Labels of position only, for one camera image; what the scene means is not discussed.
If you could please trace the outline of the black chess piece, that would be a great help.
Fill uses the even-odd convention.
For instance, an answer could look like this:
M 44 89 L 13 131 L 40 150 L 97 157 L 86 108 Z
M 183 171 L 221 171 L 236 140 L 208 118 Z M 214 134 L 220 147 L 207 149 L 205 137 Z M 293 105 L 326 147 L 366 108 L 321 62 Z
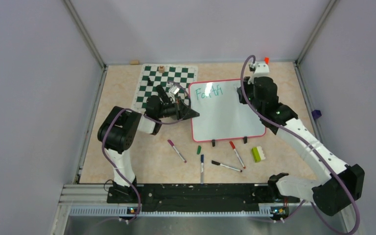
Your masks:
M 148 86 L 153 86 L 153 81 L 150 78 L 148 78 L 147 84 Z

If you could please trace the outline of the lime green lego brick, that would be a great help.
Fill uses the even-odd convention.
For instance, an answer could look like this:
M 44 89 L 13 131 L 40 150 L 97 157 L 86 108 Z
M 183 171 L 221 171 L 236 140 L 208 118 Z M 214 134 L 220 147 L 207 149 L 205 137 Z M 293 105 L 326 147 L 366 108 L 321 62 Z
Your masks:
M 255 163 L 259 163 L 266 159 L 264 151 L 261 146 L 256 146 L 251 149 L 251 153 Z

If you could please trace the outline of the wooden cork piece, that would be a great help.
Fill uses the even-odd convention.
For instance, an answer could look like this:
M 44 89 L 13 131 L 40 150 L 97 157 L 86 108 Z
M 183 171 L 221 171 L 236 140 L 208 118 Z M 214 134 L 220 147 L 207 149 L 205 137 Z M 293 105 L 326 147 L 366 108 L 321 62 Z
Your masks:
M 139 65 L 140 62 L 139 62 L 139 60 L 132 60 L 132 61 L 129 62 L 129 64 L 130 65 Z

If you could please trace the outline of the red cap marker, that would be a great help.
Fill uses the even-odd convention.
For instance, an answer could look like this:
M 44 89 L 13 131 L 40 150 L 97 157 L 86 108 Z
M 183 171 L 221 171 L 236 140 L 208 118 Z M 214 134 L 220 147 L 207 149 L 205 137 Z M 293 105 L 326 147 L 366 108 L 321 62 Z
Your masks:
M 237 149 L 236 149 L 236 147 L 235 147 L 235 144 L 234 144 L 232 141 L 229 141 L 229 143 L 230 143 L 230 146 L 232 147 L 233 151 L 235 152 L 235 155 L 237 156 L 237 158 L 238 158 L 238 160 L 239 160 L 241 166 L 243 167 L 243 169 L 245 169 L 246 166 L 245 166 L 245 164 L 244 164 L 244 162 L 243 162 L 241 156 L 239 155 L 239 153 L 238 153 L 238 151 L 237 151 Z

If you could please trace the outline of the purple block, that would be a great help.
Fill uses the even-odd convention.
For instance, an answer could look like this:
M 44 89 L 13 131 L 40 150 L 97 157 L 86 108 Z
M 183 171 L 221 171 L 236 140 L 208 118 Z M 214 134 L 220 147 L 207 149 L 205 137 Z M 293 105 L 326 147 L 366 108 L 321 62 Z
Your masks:
M 322 112 L 320 110 L 313 110 L 311 114 L 314 120 L 317 120 L 322 116 Z

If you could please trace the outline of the black cap marker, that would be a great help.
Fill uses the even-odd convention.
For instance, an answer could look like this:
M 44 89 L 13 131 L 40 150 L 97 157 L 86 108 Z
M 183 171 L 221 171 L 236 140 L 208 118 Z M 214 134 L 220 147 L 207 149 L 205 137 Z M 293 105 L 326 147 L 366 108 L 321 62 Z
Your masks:
M 211 163 L 213 165 L 218 165 L 218 166 L 221 166 L 221 167 L 224 167 L 224 168 L 228 168 L 228 169 L 231 169 L 231 170 L 234 170 L 234 171 L 237 171 L 237 172 L 242 172 L 241 169 L 238 169 L 238 168 L 235 168 L 235 167 L 232 167 L 232 166 L 229 166 L 229 165 L 226 165 L 226 164 L 214 161 L 214 160 L 212 160 Z

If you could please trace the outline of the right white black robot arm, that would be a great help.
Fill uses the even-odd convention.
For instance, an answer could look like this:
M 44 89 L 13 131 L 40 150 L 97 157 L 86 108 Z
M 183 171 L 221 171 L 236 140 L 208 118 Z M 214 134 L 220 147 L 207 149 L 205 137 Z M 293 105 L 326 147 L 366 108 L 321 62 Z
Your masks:
M 239 101 L 257 114 L 261 123 L 289 144 L 312 169 L 317 179 L 297 178 L 279 173 L 269 178 L 268 197 L 280 202 L 286 196 L 309 201 L 332 216 L 361 197 L 365 171 L 358 164 L 349 165 L 329 151 L 311 134 L 296 112 L 281 103 L 278 87 L 267 76 L 245 77 L 238 88 Z

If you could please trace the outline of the blue cap marker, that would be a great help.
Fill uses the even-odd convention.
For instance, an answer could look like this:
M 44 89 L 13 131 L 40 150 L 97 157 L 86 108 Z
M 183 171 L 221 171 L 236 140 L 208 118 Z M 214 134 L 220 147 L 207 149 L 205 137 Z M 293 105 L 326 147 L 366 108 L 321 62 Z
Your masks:
M 204 184 L 204 154 L 201 154 L 201 171 L 200 171 L 200 183 Z

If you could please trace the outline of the purple cap marker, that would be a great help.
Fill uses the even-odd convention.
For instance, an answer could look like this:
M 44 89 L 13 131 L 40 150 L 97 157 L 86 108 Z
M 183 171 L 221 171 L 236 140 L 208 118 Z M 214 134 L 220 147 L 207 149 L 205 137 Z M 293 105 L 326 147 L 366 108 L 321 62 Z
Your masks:
M 173 141 L 168 139 L 167 142 L 170 144 L 170 146 L 174 149 L 174 151 L 176 152 L 176 154 L 181 158 L 181 160 L 184 162 L 184 163 L 187 163 L 187 160 L 183 157 L 183 155 L 179 152 L 179 150 L 176 148 L 176 146 L 174 145 Z

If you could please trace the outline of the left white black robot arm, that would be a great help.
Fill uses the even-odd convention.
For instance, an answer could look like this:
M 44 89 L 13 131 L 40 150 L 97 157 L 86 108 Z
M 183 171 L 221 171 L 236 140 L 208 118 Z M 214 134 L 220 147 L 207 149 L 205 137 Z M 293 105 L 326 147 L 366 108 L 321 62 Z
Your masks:
M 115 106 L 106 117 L 97 133 L 102 142 L 108 161 L 113 164 L 114 179 L 110 187 L 112 194 L 117 193 L 125 202 L 132 202 L 137 197 L 136 183 L 130 161 L 130 147 L 137 132 L 150 135 L 158 134 L 163 123 L 162 118 L 186 120 L 199 117 L 199 112 L 186 105 L 180 97 L 174 100 L 167 95 L 153 95 L 147 99 L 144 115 L 125 111 Z

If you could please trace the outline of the black microphone grey head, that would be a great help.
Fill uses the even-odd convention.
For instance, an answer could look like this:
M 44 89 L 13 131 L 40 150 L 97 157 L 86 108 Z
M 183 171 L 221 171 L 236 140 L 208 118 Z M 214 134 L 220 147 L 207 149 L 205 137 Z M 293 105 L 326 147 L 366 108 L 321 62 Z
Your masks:
M 171 103 L 170 97 L 166 94 L 165 90 L 163 89 L 163 87 L 161 85 L 156 86 L 156 91 L 157 91 L 158 96 L 160 97 L 160 99 L 162 100 L 163 103 L 165 103 L 165 104 Z

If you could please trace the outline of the pink framed whiteboard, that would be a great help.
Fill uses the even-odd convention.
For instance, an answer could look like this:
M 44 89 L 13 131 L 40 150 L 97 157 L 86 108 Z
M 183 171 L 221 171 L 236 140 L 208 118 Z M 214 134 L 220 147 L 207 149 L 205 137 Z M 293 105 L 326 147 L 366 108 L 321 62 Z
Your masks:
M 261 137 L 266 127 L 246 104 L 239 102 L 239 79 L 203 81 L 189 86 L 191 108 L 200 116 L 191 119 L 195 142 Z

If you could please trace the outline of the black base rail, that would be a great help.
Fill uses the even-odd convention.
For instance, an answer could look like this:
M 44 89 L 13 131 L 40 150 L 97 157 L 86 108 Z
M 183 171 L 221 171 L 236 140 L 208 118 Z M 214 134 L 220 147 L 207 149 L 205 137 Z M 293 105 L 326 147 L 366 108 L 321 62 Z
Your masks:
M 141 203 L 142 212 L 257 212 L 265 203 L 299 203 L 266 184 L 138 184 L 108 189 L 107 203 Z

